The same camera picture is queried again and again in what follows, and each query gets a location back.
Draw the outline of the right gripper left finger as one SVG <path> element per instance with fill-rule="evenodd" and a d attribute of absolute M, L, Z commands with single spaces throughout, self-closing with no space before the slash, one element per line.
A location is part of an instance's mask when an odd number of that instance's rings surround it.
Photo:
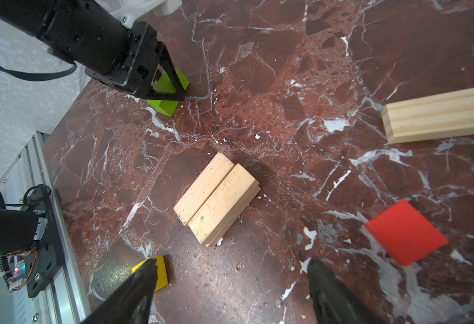
<path fill-rule="evenodd" d="M 148 323 L 157 279 L 157 261 L 146 260 L 83 323 Z"/>

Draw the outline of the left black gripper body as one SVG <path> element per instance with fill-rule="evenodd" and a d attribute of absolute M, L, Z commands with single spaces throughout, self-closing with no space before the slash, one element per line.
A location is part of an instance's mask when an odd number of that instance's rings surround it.
<path fill-rule="evenodd" d="M 50 1 L 38 39 L 51 55 L 79 63 L 93 79 L 140 99 L 166 99 L 154 89 L 165 46 L 146 22 L 125 28 L 95 1 Z"/>

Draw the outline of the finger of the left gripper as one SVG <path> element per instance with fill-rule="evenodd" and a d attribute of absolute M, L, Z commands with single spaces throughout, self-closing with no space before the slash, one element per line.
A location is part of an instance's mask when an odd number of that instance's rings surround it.
<path fill-rule="evenodd" d="M 151 61 L 153 74 L 147 99 L 183 101 L 186 97 L 186 89 L 181 82 L 180 74 L 174 66 L 166 45 L 163 42 L 158 41 L 153 55 L 154 57 Z M 172 87 L 171 89 L 158 85 L 163 76 L 168 77 Z"/>

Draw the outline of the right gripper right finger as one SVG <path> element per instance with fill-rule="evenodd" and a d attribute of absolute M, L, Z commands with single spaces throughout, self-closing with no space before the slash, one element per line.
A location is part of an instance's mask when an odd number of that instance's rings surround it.
<path fill-rule="evenodd" d="M 318 323 L 382 322 L 320 260 L 310 260 L 307 274 L 310 296 Z"/>

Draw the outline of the green wooden block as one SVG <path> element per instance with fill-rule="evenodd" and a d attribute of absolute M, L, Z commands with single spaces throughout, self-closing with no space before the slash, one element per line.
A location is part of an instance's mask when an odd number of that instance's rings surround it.
<path fill-rule="evenodd" d="M 180 102 L 186 97 L 186 92 L 190 85 L 190 82 L 179 68 L 175 69 L 175 73 L 180 82 L 179 89 L 175 87 L 169 75 L 166 72 L 162 72 L 153 85 L 153 90 L 156 91 L 156 94 L 152 99 L 147 100 L 147 104 L 158 113 L 167 117 L 173 116 Z"/>

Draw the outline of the yellow window block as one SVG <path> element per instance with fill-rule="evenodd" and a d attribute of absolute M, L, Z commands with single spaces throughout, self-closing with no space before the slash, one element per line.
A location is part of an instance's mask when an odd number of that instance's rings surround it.
<path fill-rule="evenodd" d="M 168 285 L 168 276 L 165 267 L 165 258 L 163 256 L 154 256 L 149 258 L 149 260 L 155 260 L 157 266 L 157 284 L 155 291 L 161 290 Z"/>

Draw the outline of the red wooden cube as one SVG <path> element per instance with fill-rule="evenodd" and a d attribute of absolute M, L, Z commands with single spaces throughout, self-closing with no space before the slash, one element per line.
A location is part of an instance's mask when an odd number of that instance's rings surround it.
<path fill-rule="evenodd" d="M 364 225 L 388 255 L 407 267 L 448 243 L 408 201 L 400 201 Z"/>

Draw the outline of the plain wooden block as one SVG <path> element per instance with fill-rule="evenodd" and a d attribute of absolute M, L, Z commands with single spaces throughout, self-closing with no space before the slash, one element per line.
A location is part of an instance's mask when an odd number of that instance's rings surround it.
<path fill-rule="evenodd" d="M 188 224 L 234 166 L 235 164 L 223 153 L 218 152 L 214 156 L 174 206 L 174 211 L 183 225 Z"/>
<path fill-rule="evenodd" d="M 259 182 L 236 164 L 188 223 L 198 242 L 218 243 L 259 191 Z"/>

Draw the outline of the grooved wooden block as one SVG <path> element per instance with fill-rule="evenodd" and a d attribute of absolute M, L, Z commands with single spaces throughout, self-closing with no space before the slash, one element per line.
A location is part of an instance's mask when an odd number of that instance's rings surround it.
<path fill-rule="evenodd" d="M 381 117 L 390 144 L 474 135 L 474 88 L 388 103 Z"/>

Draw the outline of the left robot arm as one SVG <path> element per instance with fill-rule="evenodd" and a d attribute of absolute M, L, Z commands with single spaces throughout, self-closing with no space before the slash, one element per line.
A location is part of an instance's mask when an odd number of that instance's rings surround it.
<path fill-rule="evenodd" d="M 181 1 L 121 1 L 108 12 L 96 1 L 0 1 L 0 20 L 45 43 L 48 52 L 69 63 L 62 72 L 0 71 L 30 82 L 63 78 L 83 65 L 86 75 L 146 100 L 182 101 L 186 91 L 157 31 L 138 18 L 153 11 L 173 13 Z"/>

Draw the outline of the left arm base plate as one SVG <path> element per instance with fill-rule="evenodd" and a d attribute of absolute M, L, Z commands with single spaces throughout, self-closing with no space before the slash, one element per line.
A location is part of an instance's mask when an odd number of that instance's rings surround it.
<path fill-rule="evenodd" d="M 7 252 L 1 258 L 10 262 L 8 289 L 16 292 L 26 289 L 29 298 L 35 298 L 50 285 L 65 265 L 64 249 L 57 228 L 57 217 L 52 207 L 52 190 L 38 184 L 28 189 L 18 204 L 22 212 L 38 218 L 27 248 Z"/>

